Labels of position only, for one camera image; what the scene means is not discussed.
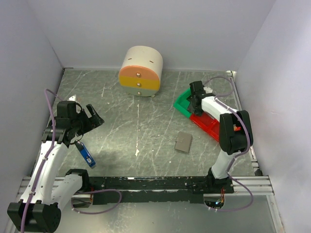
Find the green plastic bin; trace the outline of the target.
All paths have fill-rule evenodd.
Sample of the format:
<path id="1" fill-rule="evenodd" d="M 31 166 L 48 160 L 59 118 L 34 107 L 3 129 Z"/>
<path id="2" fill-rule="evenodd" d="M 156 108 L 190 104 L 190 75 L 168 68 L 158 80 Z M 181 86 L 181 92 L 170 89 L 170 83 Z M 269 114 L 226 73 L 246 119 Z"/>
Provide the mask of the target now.
<path id="1" fill-rule="evenodd" d="M 188 111 L 188 106 L 190 105 L 190 101 L 188 100 L 188 97 L 190 97 L 191 92 L 188 88 L 185 92 L 183 92 L 175 101 L 174 107 L 177 109 L 182 115 L 184 115 L 186 118 L 190 118 L 191 112 Z"/>

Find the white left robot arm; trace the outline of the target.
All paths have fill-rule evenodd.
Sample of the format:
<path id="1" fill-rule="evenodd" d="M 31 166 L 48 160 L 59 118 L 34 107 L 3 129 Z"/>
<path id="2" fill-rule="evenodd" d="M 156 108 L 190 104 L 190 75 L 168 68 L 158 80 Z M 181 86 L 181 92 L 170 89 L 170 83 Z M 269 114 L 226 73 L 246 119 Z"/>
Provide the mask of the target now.
<path id="1" fill-rule="evenodd" d="M 91 104 L 77 108 L 73 100 L 57 104 L 57 116 L 50 120 L 42 135 L 40 156 L 24 193 L 18 202 L 9 204 L 7 214 L 22 233 L 53 233 L 59 226 L 61 211 L 75 193 L 91 190 L 85 169 L 70 169 L 55 188 L 54 181 L 71 141 L 76 136 L 96 129 L 104 123 Z"/>

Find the blue card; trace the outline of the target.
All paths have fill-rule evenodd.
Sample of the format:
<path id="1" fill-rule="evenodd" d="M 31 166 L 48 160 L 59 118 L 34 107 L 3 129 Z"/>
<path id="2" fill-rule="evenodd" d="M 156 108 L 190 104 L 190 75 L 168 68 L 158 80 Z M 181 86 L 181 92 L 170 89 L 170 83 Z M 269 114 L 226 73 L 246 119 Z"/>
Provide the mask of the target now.
<path id="1" fill-rule="evenodd" d="M 84 160 L 86 161 L 86 163 L 88 164 L 88 166 L 90 168 L 95 167 L 96 162 L 89 153 L 89 151 L 87 150 L 86 146 L 80 141 L 76 141 L 74 144 L 78 149 L 78 151 L 80 152 L 80 154 L 82 155 L 82 157 L 84 158 Z"/>

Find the red double plastic bin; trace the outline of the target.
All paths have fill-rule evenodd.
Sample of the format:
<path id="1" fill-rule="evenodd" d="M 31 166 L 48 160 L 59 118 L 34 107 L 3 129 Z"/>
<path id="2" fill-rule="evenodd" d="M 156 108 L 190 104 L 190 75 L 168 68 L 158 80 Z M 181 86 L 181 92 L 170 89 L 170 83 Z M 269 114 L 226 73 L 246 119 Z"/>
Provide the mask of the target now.
<path id="1" fill-rule="evenodd" d="M 212 118 L 207 113 L 203 113 L 201 116 L 191 114 L 190 120 L 195 123 L 200 129 L 206 132 L 209 136 L 219 142 L 219 121 Z"/>

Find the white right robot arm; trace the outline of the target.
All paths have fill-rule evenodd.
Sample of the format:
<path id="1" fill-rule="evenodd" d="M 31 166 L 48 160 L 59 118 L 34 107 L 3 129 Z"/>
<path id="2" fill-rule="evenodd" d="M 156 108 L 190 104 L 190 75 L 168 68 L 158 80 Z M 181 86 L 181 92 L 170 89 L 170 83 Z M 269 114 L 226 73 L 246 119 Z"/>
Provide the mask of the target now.
<path id="1" fill-rule="evenodd" d="M 223 187 L 222 179 L 228 173 L 237 157 L 247 153 L 253 145 L 249 113 L 236 110 L 221 102 L 214 94 L 207 93 L 202 81 L 190 83 L 190 104 L 188 111 L 206 123 L 210 117 L 219 123 L 218 140 L 220 154 L 211 168 L 213 177 L 206 181 L 207 190 L 217 193 Z"/>

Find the grey card holder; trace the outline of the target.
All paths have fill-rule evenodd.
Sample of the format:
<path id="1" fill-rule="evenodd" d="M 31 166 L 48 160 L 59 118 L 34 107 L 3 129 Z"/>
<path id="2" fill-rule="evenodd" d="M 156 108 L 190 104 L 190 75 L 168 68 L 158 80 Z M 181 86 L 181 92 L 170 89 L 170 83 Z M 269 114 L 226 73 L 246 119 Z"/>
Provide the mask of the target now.
<path id="1" fill-rule="evenodd" d="M 190 133 L 180 131 L 177 135 L 174 149 L 183 153 L 189 153 L 192 143 L 192 135 Z"/>

